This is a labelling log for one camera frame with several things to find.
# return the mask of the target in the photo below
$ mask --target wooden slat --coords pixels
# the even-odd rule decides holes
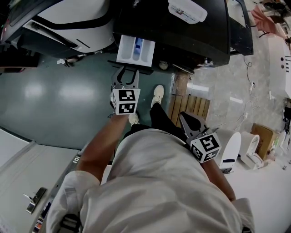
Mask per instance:
[[[193,113],[194,113],[195,115],[198,115],[198,111],[199,111],[200,103],[201,103],[201,98],[200,98],[200,97],[197,97],[197,98],[196,98],[196,102],[195,102],[195,106],[194,106],[194,110],[193,110]]]
[[[181,102],[182,102],[182,96],[176,96],[175,103],[174,103],[173,114],[172,114],[172,118],[171,118],[171,120],[174,123],[174,125],[176,125],[177,120],[178,120]]]
[[[195,102],[196,102],[196,96],[189,96],[188,103],[187,103],[187,108],[186,108],[187,112],[191,112],[191,113],[193,112],[194,106],[195,106]]]
[[[207,115],[208,115],[208,110],[209,110],[209,105],[210,105],[210,100],[206,100],[204,111],[202,118],[206,121]]]
[[[172,118],[172,113],[173,113],[173,109],[174,109],[175,99],[176,99],[176,95],[171,95],[171,101],[170,101],[169,112],[168,112],[168,117],[170,119]]]
[[[179,113],[186,110],[187,102],[188,102],[188,95],[187,96],[183,96],[182,97],[182,101],[181,101],[181,106],[180,106]],[[178,116],[178,120],[177,120],[176,126],[179,127],[179,128],[181,128],[179,116]]]
[[[198,116],[200,116],[200,117],[202,117],[202,115],[203,115],[205,103],[206,103],[206,99],[201,99],[201,103],[200,103],[199,111],[198,111]]]

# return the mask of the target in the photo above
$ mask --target forearm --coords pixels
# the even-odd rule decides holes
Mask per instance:
[[[211,183],[215,184],[230,201],[236,199],[235,193],[213,159],[201,164]]]
[[[84,150],[77,170],[87,171],[101,181],[126,126],[128,115],[114,115]]]

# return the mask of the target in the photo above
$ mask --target white cabinet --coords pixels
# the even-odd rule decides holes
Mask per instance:
[[[16,233],[31,233],[50,194],[56,188],[78,150],[34,145],[0,172],[0,220]],[[39,188],[46,192],[34,212],[23,194],[34,197]]]
[[[268,39],[270,49],[270,90],[277,95],[291,98],[291,55],[283,38]]]

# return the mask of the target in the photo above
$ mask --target cardboard box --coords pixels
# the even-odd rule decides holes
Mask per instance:
[[[279,137],[279,134],[266,126],[256,123],[254,123],[251,128],[251,134],[257,134],[260,136],[260,142],[256,149],[256,153],[262,158],[262,160],[266,159],[267,154],[270,152],[271,147]]]

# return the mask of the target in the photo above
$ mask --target gray floor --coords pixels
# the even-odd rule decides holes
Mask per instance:
[[[245,0],[248,10],[254,4]],[[242,55],[214,69],[199,70],[188,82],[187,93],[211,100],[207,123],[238,131],[251,130],[254,122],[283,129],[284,98],[269,99],[270,55],[266,36],[252,28],[254,55],[245,57],[253,66],[249,77],[256,88],[250,95]],[[112,113],[109,105],[111,76],[116,71],[107,60],[116,55],[96,55],[67,68],[45,57],[37,69],[0,76],[0,126],[38,143],[82,148]],[[127,72],[128,78],[133,73]],[[150,125],[149,109],[154,87],[162,84],[168,108],[173,76],[155,72],[140,76],[138,111],[141,123]],[[233,97],[242,103],[232,101]]]
[[[75,67],[44,57],[36,69],[0,76],[0,126],[28,139],[57,147],[82,148],[108,121],[111,76],[107,60],[116,55],[86,57]],[[126,71],[125,79],[133,72]],[[150,125],[150,104],[157,84],[165,88],[162,102],[168,108],[172,74],[140,75],[137,110],[141,123]]]
[[[245,3],[248,10],[255,6],[249,0],[245,0]],[[209,126],[216,127],[222,124],[220,126],[222,128],[250,132],[252,124],[256,122],[282,131],[284,98],[275,96],[275,99],[269,99],[268,37],[259,38],[261,34],[256,27],[252,28],[254,55],[245,57],[246,62],[251,61],[253,64],[249,67],[248,73],[250,80],[256,84],[255,89],[251,91],[254,97],[250,95],[250,83],[246,76],[247,66],[243,55],[231,56],[226,66],[196,71],[192,80],[188,82],[188,94],[211,100],[207,117]],[[242,103],[230,100],[231,97]]]

